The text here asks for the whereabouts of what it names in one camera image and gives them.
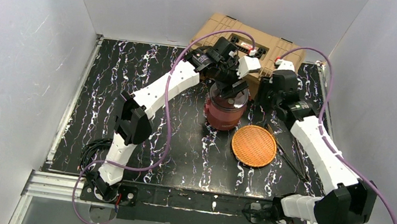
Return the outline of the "dark transparent round lid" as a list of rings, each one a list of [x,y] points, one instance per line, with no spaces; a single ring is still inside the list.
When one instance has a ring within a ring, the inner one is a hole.
[[[238,92],[235,96],[224,97],[216,84],[213,84],[210,87],[208,93],[208,99],[214,107],[230,113],[244,111],[249,101],[249,97],[248,89]]]

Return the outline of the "tan plastic toolbox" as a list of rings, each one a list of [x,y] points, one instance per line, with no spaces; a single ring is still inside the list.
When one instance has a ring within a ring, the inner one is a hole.
[[[255,39],[255,57],[259,59],[262,68],[259,72],[251,73],[245,77],[245,80],[248,82],[250,95],[252,97],[255,97],[255,95],[258,93],[258,85],[261,78],[271,76],[273,70],[275,69],[276,59],[278,57],[282,57],[282,54],[286,53],[287,51],[298,48],[296,44],[289,40],[274,37],[265,32],[257,30],[256,28],[245,25],[233,17],[220,13],[215,13],[212,15],[191,40],[194,41],[195,39],[200,38],[210,32],[225,29],[244,31],[252,35],[252,37]],[[211,46],[216,43],[219,37],[224,37],[230,42],[234,43],[239,50],[239,56],[242,57],[245,56],[252,47],[252,42],[249,37],[240,33],[228,32],[213,35],[200,42],[197,42],[193,46],[193,49],[204,45]]]

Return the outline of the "red steel lunch bowl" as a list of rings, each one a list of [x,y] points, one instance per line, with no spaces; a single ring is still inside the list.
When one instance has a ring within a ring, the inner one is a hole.
[[[246,100],[224,99],[220,96],[208,94],[204,113],[206,120],[213,128],[220,131],[229,131],[239,123],[246,105]]]

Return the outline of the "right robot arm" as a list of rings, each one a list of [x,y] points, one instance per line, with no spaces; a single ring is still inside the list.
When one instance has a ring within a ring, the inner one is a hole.
[[[317,224],[363,224],[369,221],[376,192],[332,151],[328,135],[316,109],[299,94],[297,74],[276,70],[259,85],[257,101],[274,110],[302,145],[324,189],[323,197],[299,194],[279,197],[274,205],[280,217],[299,218]]]

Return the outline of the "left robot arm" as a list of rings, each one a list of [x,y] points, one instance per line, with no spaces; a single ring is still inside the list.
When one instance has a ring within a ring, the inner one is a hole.
[[[93,165],[83,167],[87,182],[104,202],[116,202],[121,196],[118,184],[125,171],[144,172],[158,166],[156,163],[144,168],[127,165],[135,148],[151,136],[151,120],[158,110],[164,110],[169,122],[169,101],[199,84],[201,77],[215,81],[222,99],[234,99],[248,88],[245,76],[260,68],[255,49],[240,56],[238,47],[224,37],[211,46],[193,48],[188,45],[162,77],[140,90],[120,93],[113,137],[106,139],[109,145],[107,156],[103,161],[95,161],[98,168]]]

